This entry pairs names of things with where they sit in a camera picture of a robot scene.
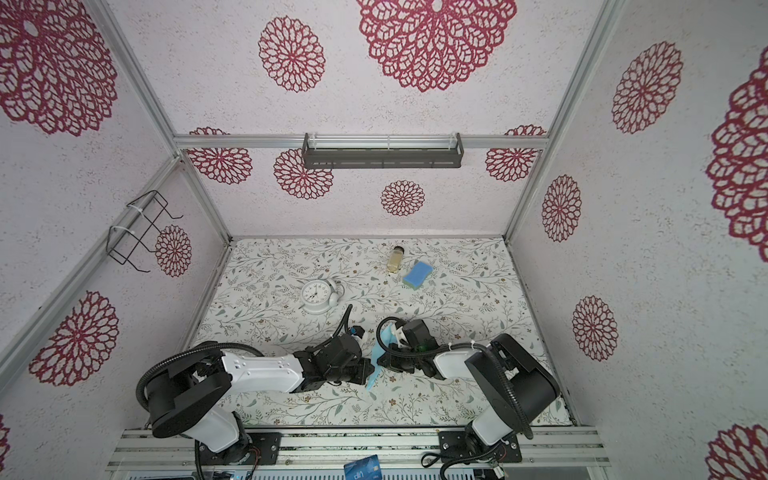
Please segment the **light blue paper sheet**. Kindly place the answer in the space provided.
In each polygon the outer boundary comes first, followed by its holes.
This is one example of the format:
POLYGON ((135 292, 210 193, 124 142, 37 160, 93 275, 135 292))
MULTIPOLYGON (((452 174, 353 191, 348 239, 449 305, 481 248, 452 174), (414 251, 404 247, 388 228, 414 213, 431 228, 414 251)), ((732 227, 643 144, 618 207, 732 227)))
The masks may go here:
MULTIPOLYGON (((386 328, 383 328, 380 334, 380 337, 387 346, 390 346, 391 344, 394 344, 395 346, 398 345, 396 330, 393 326, 387 326, 386 328)), ((376 382, 376 379, 378 378, 379 374, 382 372, 383 367, 378 364, 378 360, 384 354, 385 354, 385 350, 378 344, 378 341, 375 340, 374 346, 371 352, 371 364, 374 367, 374 371, 367 379, 366 389, 368 391, 370 391, 373 388, 376 382)))

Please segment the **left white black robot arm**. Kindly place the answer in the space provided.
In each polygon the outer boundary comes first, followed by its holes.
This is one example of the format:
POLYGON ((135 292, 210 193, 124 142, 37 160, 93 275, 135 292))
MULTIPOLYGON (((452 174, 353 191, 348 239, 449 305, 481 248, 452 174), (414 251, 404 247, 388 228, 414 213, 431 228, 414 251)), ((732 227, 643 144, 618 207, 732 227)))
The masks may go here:
POLYGON ((248 455, 252 440, 240 415, 220 406, 225 397, 305 393, 327 383, 364 385, 374 371, 357 338, 348 333, 280 357, 240 343, 204 342, 147 370, 135 396, 156 438, 183 435, 235 463, 248 455))

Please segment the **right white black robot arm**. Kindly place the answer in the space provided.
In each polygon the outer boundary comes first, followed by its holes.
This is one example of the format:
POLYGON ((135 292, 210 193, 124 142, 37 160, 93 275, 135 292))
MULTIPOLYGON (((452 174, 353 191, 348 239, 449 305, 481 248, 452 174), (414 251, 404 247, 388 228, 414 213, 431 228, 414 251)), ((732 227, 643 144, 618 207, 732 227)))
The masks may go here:
POLYGON ((467 426, 468 442, 477 447, 492 447, 510 435, 532 439, 532 421, 561 395, 549 370, 506 333, 485 343, 440 345, 423 320, 387 317, 375 337, 382 368, 477 384, 489 404, 467 426))

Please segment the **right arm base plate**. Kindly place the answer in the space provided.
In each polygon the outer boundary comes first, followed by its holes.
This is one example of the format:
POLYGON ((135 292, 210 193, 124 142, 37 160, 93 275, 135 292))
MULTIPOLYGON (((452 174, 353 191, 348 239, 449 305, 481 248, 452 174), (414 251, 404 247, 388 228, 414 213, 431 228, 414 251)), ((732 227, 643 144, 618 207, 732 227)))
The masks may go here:
POLYGON ((514 435, 487 445, 474 433, 459 430, 443 430, 438 433, 439 458, 442 462, 462 460, 471 457, 477 461, 495 460, 499 463, 521 463, 522 453, 514 435))

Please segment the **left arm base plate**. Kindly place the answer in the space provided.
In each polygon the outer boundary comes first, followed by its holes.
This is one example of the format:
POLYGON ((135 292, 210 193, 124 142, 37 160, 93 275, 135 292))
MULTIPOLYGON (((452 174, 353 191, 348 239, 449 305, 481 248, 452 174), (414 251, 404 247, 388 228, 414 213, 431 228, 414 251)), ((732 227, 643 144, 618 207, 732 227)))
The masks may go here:
POLYGON ((221 452, 201 444, 195 454, 201 466, 271 466, 277 462, 281 440, 277 432, 246 433, 221 452))

